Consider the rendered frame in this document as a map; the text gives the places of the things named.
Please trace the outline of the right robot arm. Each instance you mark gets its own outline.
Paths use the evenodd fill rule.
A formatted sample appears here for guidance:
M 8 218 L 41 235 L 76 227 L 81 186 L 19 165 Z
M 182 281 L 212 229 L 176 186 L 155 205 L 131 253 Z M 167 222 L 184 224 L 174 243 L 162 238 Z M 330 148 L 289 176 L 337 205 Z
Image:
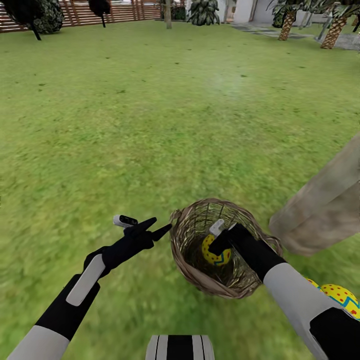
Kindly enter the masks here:
M 343 305 L 302 276 L 262 238 L 257 240 L 242 222 L 219 230 L 209 228 L 212 254 L 236 249 L 257 273 L 316 360 L 360 360 L 360 321 Z

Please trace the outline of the wicker basket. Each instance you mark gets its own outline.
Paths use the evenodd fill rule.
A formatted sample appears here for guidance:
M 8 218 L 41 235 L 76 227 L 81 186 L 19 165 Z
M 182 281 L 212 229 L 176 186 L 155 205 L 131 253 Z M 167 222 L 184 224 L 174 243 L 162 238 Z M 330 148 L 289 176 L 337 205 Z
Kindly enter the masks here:
M 213 276 L 213 274 L 216 274 L 216 276 L 214 277 L 207 277 L 207 273 L 202 274 L 202 270 L 200 269 L 200 271 L 198 271 L 199 269 L 194 265 L 194 263 L 200 263 L 200 267 L 202 267 L 202 264 L 204 264 L 204 260 L 200 262 L 198 261 L 197 255 L 195 255 L 199 249 L 201 250 L 201 248 L 199 248 L 198 250 L 195 251 L 194 258 L 193 261 L 186 261 L 185 256 L 188 254 L 189 248 L 192 246 L 192 244 L 201 240 L 204 240 L 210 233 L 207 232 L 206 234 L 203 233 L 203 235 L 195 235 L 195 226 L 197 224 L 197 221 L 195 220 L 195 224 L 193 226 L 193 222 L 192 224 L 190 224 L 190 222 L 195 219 L 196 217 L 201 216 L 202 214 L 204 214 L 204 217 L 206 216 L 206 218 L 203 219 L 203 221 L 205 222 L 206 228 L 207 227 L 207 223 L 206 221 L 208 221 L 209 219 L 207 219 L 207 216 L 210 214 L 210 211 L 208 213 L 208 209 L 207 211 L 204 211 L 203 213 L 200 214 L 196 214 L 196 211 L 200 205 L 202 205 L 201 208 L 203 208 L 204 204 L 208 203 L 206 206 L 209 207 L 209 203 L 212 202 L 214 204 L 220 204 L 222 203 L 222 209 L 225 206 L 229 206 L 230 208 L 236 208 L 237 211 L 235 210 L 235 212 L 233 211 L 232 214 L 234 216 L 231 215 L 232 219 L 231 222 L 233 220 L 233 218 L 235 218 L 235 220 L 237 219 L 236 217 L 239 217 L 238 215 L 238 211 L 240 211 L 242 214 L 245 215 L 245 217 L 249 220 L 249 223 L 247 224 L 246 222 L 246 227 L 252 224 L 256 225 L 256 228 L 252 228 L 251 233 L 253 234 L 253 236 L 259 240 L 260 238 L 262 238 L 264 241 L 266 241 L 269 245 L 272 243 L 273 245 L 275 245 L 276 247 L 276 253 L 282 257 L 283 259 L 285 258 L 284 253 L 283 253 L 283 246 L 282 246 L 282 242 L 279 238 L 273 236 L 273 235 L 267 235 L 264 233 L 264 231 L 262 230 L 262 228 L 260 227 L 259 223 L 256 221 L 256 219 L 254 218 L 253 214 L 251 212 L 249 212 L 246 208 L 241 207 L 236 205 L 234 202 L 230 201 L 230 200 L 226 200 L 226 199 L 219 199 L 219 198 L 204 198 L 204 199 L 199 199 L 198 201 L 196 201 L 195 203 L 185 207 L 183 210 L 180 209 L 176 209 L 170 216 L 170 222 L 173 223 L 173 221 L 175 219 L 177 219 L 176 224 L 169 230 L 169 236 L 171 237 L 171 249 L 172 249 L 172 253 L 173 253 L 173 258 L 177 264 L 177 268 L 179 269 L 180 273 L 184 275 L 184 278 L 192 285 L 194 286 L 197 290 L 202 291 L 210 296 L 220 296 L 221 298 L 225 298 L 225 299 L 244 299 L 248 296 L 252 296 L 253 293 L 255 293 L 263 284 L 263 282 L 260 280 L 260 278 L 258 277 L 257 273 L 255 271 L 253 271 L 246 262 L 243 262 L 242 257 L 240 257 L 239 259 L 237 258 L 237 262 L 238 263 L 238 272 L 237 275 L 235 275 L 235 268 L 237 267 L 236 265 L 236 256 L 238 256 L 239 253 L 236 252 L 236 254 L 233 254 L 233 258 L 230 261 L 230 276 L 228 276 L 228 279 L 223 283 L 223 284 L 218 284 L 216 282 L 216 279 L 220 279 L 218 278 L 220 274 L 222 274 L 224 271 L 219 271 L 220 267 L 217 269 L 217 271 L 215 270 L 214 273 L 211 271 L 210 276 Z M 223 212 L 221 209 L 217 210 L 220 211 L 220 215 Z M 187 220 L 186 218 L 190 215 L 190 212 L 192 210 L 195 210 L 194 213 L 190 216 L 190 218 Z M 217 217 L 217 220 L 221 219 L 222 217 L 220 217 L 220 215 L 215 216 Z M 242 218 L 241 218 L 242 219 Z M 237 219 L 238 223 L 242 223 L 245 220 L 241 220 L 241 219 Z M 204 225 L 204 229 L 205 229 L 205 225 Z M 188 232 L 189 231 L 189 227 L 193 227 L 194 230 L 192 229 L 191 231 L 191 235 L 188 237 Z M 203 230 L 204 230 L 203 229 Z M 186 262 L 185 262 L 186 261 Z M 236 263 L 235 263 L 236 262 Z M 206 267 L 207 267 L 207 261 L 205 262 Z M 240 270 L 243 270 L 242 267 L 245 267 L 245 271 L 244 273 L 247 273 L 246 275 L 242 274 L 241 276 L 239 275 Z M 203 267 L 202 267 L 203 268 Z M 212 266 L 211 266 L 212 268 Z M 208 267 L 208 271 L 211 270 L 211 268 Z M 221 269 L 220 269 L 221 270 Z

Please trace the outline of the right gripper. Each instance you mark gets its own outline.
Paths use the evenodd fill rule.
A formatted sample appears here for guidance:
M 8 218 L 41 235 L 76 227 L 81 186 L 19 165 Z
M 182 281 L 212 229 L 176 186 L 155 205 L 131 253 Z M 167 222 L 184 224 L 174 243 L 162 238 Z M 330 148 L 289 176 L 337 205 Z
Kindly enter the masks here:
M 224 250 L 227 250 L 228 246 L 223 244 L 222 242 L 222 236 L 225 233 L 226 230 L 222 230 L 220 235 L 210 244 L 209 251 L 212 254 L 215 254 L 217 256 L 220 256 Z

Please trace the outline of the easter egg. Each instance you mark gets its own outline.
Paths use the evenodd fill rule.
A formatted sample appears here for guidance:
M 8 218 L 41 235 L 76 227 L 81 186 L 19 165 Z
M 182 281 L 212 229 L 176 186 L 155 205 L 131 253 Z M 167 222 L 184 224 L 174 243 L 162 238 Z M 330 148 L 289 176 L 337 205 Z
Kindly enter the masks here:
M 326 295 L 344 306 L 360 321 L 360 302 L 349 289 L 336 284 L 325 284 L 321 288 Z
M 210 202 L 210 203 L 212 203 L 212 202 Z M 204 217 L 204 214 L 202 214 L 201 216 L 199 216 L 199 217 L 204 217 L 203 219 L 197 219 L 198 217 L 196 217 L 195 219 L 193 219 L 191 222 L 190 222 L 190 224 L 192 224 L 192 222 L 193 222 L 193 226 L 194 226 L 194 224 L 195 224 L 195 220 L 197 221 L 197 224 L 200 224 L 200 223 L 202 223 L 202 225 L 205 225 L 205 229 L 204 229 L 204 226 L 203 227 L 201 227 L 202 229 L 204 229 L 204 230 L 200 230 L 200 233 L 197 231 L 198 230 L 198 228 L 200 228 L 197 224 L 196 224 L 196 226 L 195 226 L 195 229 L 196 229 L 196 231 L 195 231 L 195 234 L 194 235 L 198 235 L 198 233 L 199 233 L 199 235 L 203 235 L 203 233 L 207 233 L 207 232 L 209 232 L 210 231 L 210 228 L 215 224 L 215 222 L 217 221 L 217 217 L 215 217 L 214 216 L 214 213 L 215 213 L 215 210 L 209 210 L 209 208 L 211 208 L 210 207 L 210 203 L 209 203 L 209 207 L 208 206 L 206 206 L 208 203 L 206 203 L 206 204 L 204 204 L 203 206 L 203 208 L 201 208 L 202 207 L 202 205 L 200 205 L 198 208 L 196 208 L 197 209 L 197 211 L 196 211 L 196 214 L 200 214 L 200 213 L 198 213 L 198 211 L 200 211 L 201 209 L 204 209 L 204 208 L 206 208 L 205 209 L 205 211 L 207 211 L 207 209 L 208 209 L 208 213 L 209 213 L 209 211 L 210 211 L 210 214 L 207 216 L 207 219 L 208 219 L 208 217 L 213 217 L 212 219 L 209 219 L 209 221 L 212 221 L 212 223 L 207 223 L 208 221 L 206 221 L 206 223 L 207 223 L 207 227 L 208 228 L 206 228 L 206 225 L 205 225 L 205 222 L 203 221 L 203 219 L 204 218 L 206 218 L 206 216 Z M 214 203 L 212 203 L 213 205 L 219 205 L 220 206 L 220 208 L 222 209 L 222 203 L 220 203 L 220 204 L 214 204 Z M 227 207 L 229 207 L 229 206 L 227 206 Z M 230 207 L 229 207 L 230 208 Z M 246 222 L 247 222 L 247 224 L 249 223 L 249 220 L 245 217 L 245 215 L 243 214 L 243 213 L 241 213 L 240 211 L 238 211 L 238 215 L 239 215 L 239 217 L 236 217 L 237 219 L 235 219 L 235 218 L 233 218 L 233 220 L 232 220 L 232 222 L 231 222 L 231 219 L 232 219 L 232 217 L 231 217 L 231 215 L 232 216 L 234 216 L 233 214 L 232 214 L 232 212 L 234 211 L 235 212 L 235 210 L 237 211 L 237 209 L 236 208 L 230 208 L 230 212 L 229 211 L 227 211 L 226 213 L 227 213 L 227 215 L 225 215 L 225 214 L 223 214 L 224 216 L 221 216 L 220 215 L 220 211 L 219 211 L 219 215 L 220 215 L 220 217 L 222 217 L 221 218 L 221 220 L 225 220 L 225 223 L 223 224 L 223 226 L 219 229 L 220 231 L 222 231 L 222 230 L 224 230 L 225 228 L 228 228 L 229 226 L 232 226 L 234 223 L 236 223 L 236 222 L 238 222 L 238 220 L 237 219 L 243 219 L 243 220 L 245 220 L 245 221 L 243 221 L 242 223 L 244 224 L 244 227 L 249 231 L 249 232 L 251 232 L 252 231 L 252 228 L 256 228 L 256 224 L 252 224 L 252 225 L 249 225 L 249 226 L 247 226 L 246 227 Z M 190 216 L 194 213 L 194 211 L 195 210 L 192 210 L 191 212 L 190 212 L 190 215 L 186 218 L 187 220 L 190 218 Z M 224 210 L 222 209 L 222 212 L 224 213 Z M 241 219 L 241 220 L 242 220 Z M 190 232 L 188 232 L 188 237 L 191 235 L 191 231 L 192 231 L 192 229 L 194 230 L 194 228 L 193 227 L 189 227 L 189 231 Z M 235 249 L 235 248 L 229 248 L 229 249 L 225 249 L 222 253 L 221 253 L 221 255 L 220 256 L 217 256 L 216 254 L 214 254 L 214 253 L 210 253 L 210 251 L 209 251 L 209 247 L 210 247 L 210 245 L 211 245 L 211 243 L 213 242 L 215 240 L 215 238 L 214 238 L 214 236 L 213 235 L 211 235 L 211 234 L 209 234 L 204 240 L 199 240 L 198 242 L 197 242 L 197 245 L 195 244 L 194 246 L 192 246 L 192 248 L 194 248 L 194 249 L 196 249 L 197 248 L 197 250 L 199 249 L 199 248 L 201 248 L 201 250 L 199 249 L 199 251 L 195 254 L 195 255 L 197 255 L 197 258 L 198 258 L 198 261 L 200 262 L 200 260 L 201 261 L 203 261 L 204 260 L 204 264 L 205 264 L 205 262 L 207 261 L 207 266 L 206 265 L 204 265 L 204 264 L 202 264 L 202 267 L 200 267 L 199 265 L 200 265 L 200 263 L 197 263 L 197 261 L 196 261 L 196 263 L 194 262 L 194 265 L 198 268 L 198 271 L 200 271 L 200 269 L 203 271 L 202 272 L 202 274 L 204 274 L 204 273 L 207 273 L 206 275 L 207 275 L 207 277 L 214 277 L 214 276 L 216 276 L 216 274 L 213 274 L 213 275 L 210 275 L 210 273 L 209 272 L 211 272 L 212 270 L 212 272 L 214 273 L 214 271 L 216 270 L 217 271 L 217 269 L 220 267 L 220 269 L 219 269 L 219 272 L 221 272 L 221 271 L 223 271 L 223 268 L 224 268 L 224 266 L 226 265 L 228 265 L 228 267 L 229 267 L 229 272 L 228 272 L 228 274 L 227 274 L 227 269 L 226 269 L 226 273 L 225 273 L 225 276 L 224 277 L 221 277 L 220 275 L 219 275 L 219 277 L 218 278 L 220 278 L 220 279 L 216 279 L 216 282 L 217 282 L 217 280 L 221 280 L 221 282 L 220 283 L 218 283 L 218 284 L 223 284 L 227 279 L 228 279 L 228 276 L 230 276 L 230 261 L 232 260 L 232 258 L 233 258 L 233 254 L 235 255 L 236 254 L 236 252 L 237 252 L 237 250 Z M 195 253 L 195 252 L 194 252 Z M 194 254 L 193 253 L 193 254 Z M 238 252 L 237 252 L 238 253 Z M 192 261 L 193 261 L 193 258 L 194 258 L 194 255 L 191 255 L 192 257 L 191 257 L 191 259 L 192 259 Z M 241 255 L 240 254 L 238 254 L 238 256 L 236 256 L 235 257 L 235 259 L 236 259 L 236 261 L 235 261 L 235 263 L 237 262 L 237 258 L 239 259 L 241 257 Z M 235 268 L 235 275 L 237 276 L 237 272 L 238 272 L 238 263 L 239 263 L 239 261 L 236 263 L 236 265 L 237 265 L 237 267 Z M 212 266 L 212 268 L 211 268 L 211 266 Z M 211 270 L 210 271 L 208 271 L 208 267 L 209 268 L 211 268 Z M 245 271 L 245 267 L 243 266 L 242 267 L 243 268 L 243 270 L 240 270 L 240 272 L 239 272 L 239 275 L 238 276 L 241 276 L 242 274 L 244 274 L 244 275 L 246 275 L 247 273 L 244 273 L 244 272 L 246 272 Z M 201 272 L 201 271 L 200 271 Z M 217 277 L 217 276 L 216 276 Z
M 313 285 L 315 285 L 318 289 L 320 289 L 323 293 L 325 292 L 325 290 L 323 288 L 321 288 L 321 286 L 316 283 L 315 281 L 313 281 L 312 279 L 310 279 L 309 277 L 304 276 L 308 281 L 310 281 Z

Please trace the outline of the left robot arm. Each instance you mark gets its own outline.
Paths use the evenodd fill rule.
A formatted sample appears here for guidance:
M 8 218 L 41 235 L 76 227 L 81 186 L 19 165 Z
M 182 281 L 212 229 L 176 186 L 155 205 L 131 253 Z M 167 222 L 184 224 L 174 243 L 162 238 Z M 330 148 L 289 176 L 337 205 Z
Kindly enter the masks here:
M 112 224 L 123 227 L 124 237 L 86 257 L 82 273 L 70 279 L 6 360 L 61 360 L 101 288 L 98 280 L 142 250 L 151 249 L 153 241 L 173 227 L 169 223 L 154 232 L 147 231 L 156 221 L 153 217 L 138 223 L 116 214 Z

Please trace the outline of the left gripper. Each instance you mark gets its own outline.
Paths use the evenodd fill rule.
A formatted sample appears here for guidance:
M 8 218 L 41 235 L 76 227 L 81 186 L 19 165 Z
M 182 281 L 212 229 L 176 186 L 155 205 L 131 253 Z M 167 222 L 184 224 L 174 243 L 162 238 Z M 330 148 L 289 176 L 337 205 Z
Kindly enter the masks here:
M 157 217 L 129 226 L 123 230 L 124 237 L 113 244 L 113 253 L 119 261 L 126 262 L 144 249 L 151 249 L 153 241 L 157 242 L 173 226 L 172 223 L 154 231 L 147 231 L 155 222 Z

